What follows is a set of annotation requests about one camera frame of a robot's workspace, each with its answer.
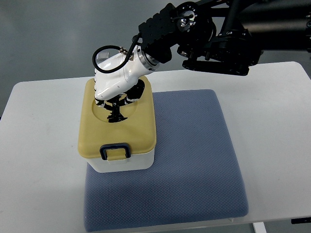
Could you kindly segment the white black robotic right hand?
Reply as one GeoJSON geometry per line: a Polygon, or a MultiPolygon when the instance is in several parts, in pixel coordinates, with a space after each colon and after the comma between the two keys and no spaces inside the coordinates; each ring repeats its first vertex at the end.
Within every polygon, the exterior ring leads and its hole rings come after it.
{"type": "Polygon", "coordinates": [[[159,67],[159,61],[135,46],[129,61],[122,68],[112,73],[102,73],[95,69],[95,103],[111,110],[108,102],[118,95],[125,94],[120,105],[128,105],[139,100],[144,92],[144,83],[139,77],[154,72],[159,67]]]}

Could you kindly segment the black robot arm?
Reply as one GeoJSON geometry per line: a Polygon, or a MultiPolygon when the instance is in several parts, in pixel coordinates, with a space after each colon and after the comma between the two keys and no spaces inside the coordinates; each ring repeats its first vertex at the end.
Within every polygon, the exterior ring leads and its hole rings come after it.
{"type": "Polygon", "coordinates": [[[266,50],[311,49],[308,0],[220,0],[167,4],[138,27],[133,44],[164,64],[171,47],[188,70],[245,76],[266,50]]]}

